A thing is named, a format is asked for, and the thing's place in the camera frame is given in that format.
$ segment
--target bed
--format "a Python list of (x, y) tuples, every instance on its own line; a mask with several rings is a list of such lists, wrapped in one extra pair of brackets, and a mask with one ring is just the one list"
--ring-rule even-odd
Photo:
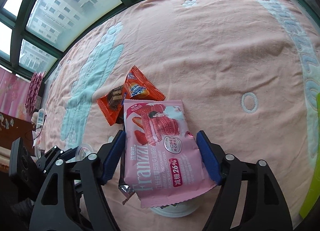
[[(204, 130), (242, 161), (266, 160), (296, 225), (317, 157), (319, 51), (319, 34), (290, 0), (145, 0), (61, 60), (46, 102), (45, 149), (98, 150), (115, 136), (123, 126), (110, 126), (96, 100), (136, 65), (167, 100), (183, 101), (191, 133)], [(119, 167), (103, 189), (124, 231), (201, 230), (219, 192), (204, 194), (190, 216), (170, 219), (141, 209), (136, 196), (123, 206), (118, 178)]]

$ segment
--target silver screw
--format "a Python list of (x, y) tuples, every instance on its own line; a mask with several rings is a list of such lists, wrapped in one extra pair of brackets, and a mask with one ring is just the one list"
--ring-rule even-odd
[(227, 155), (226, 155), (226, 159), (227, 159), (228, 161), (233, 161), (233, 160), (235, 159), (235, 157), (234, 157), (232, 154), (227, 154)]
[(259, 163), (260, 166), (266, 166), (267, 165), (266, 161), (264, 161), (264, 160), (260, 160), (258, 163)]
[(94, 160), (95, 158), (97, 158), (97, 155), (96, 155), (96, 154), (89, 154), (89, 155), (88, 155), (88, 159), (89, 159), (89, 160)]
[(56, 161), (56, 165), (61, 165), (61, 164), (63, 164), (63, 160), (59, 159)]

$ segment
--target black cable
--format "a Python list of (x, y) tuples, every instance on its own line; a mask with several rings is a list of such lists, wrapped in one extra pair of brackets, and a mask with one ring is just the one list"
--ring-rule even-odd
[(24, 137), (25, 137), (28, 141), (34, 141), (34, 140), (36, 140), (36, 139), (41, 135), (41, 132), (42, 132), (42, 129), (43, 129), (43, 126), (44, 126), (44, 123), (45, 123), (45, 119), (46, 119), (46, 118), (47, 118), (47, 115), (44, 115), (44, 119), (43, 119), (43, 124), (42, 124), (42, 126), (39, 126), (38, 128), (35, 129), (35, 131), (36, 131), (37, 129), (41, 128), (40, 133), (37, 135), (37, 137), (36, 137), (35, 139), (30, 140), (30, 139), (27, 138), (27, 136), (26, 136), (26, 134), (29, 133), (30, 131), (33, 131), (33, 129), (27, 131), (27, 132), (24, 134)]

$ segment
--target strawberry image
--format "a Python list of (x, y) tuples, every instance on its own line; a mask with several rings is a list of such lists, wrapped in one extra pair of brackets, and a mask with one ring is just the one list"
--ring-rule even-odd
[(138, 126), (141, 127), (143, 129), (143, 125), (142, 125), (142, 119), (140, 117), (134, 117), (132, 119), (132, 121)]
[(148, 141), (147, 141), (147, 139), (146, 139), (146, 135), (145, 135), (143, 132), (141, 132), (141, 131), (139, 131), (139, 130), (136, 130), (136, 131), (134, 131), (134, 134), (135, 134), (135, 136), (136, 136), (136, 138), (137, 138), (137, 141), (138, 141), (140, 144), (146, 145), (146, 144), (148, 143)]

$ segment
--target pink snack package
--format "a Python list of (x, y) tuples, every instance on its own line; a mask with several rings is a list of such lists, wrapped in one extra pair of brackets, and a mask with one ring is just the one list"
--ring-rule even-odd
[(124, 181), (142, 208), (197, 197), (213, 187), (189, 133), (182, 101), (124, 100)]

